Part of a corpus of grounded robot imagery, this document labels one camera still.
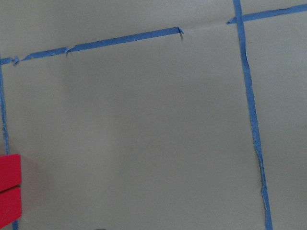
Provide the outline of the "red block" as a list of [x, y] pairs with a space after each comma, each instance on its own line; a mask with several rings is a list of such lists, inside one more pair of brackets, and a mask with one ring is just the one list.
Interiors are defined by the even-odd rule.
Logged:
[[0, 228], [13, 223], [22, 215], [20, 186], [15, 186], [0, 193]]
[[20, 185], [22, 182], [21, 156], [19, 154], [0, 156], [0, 191]]

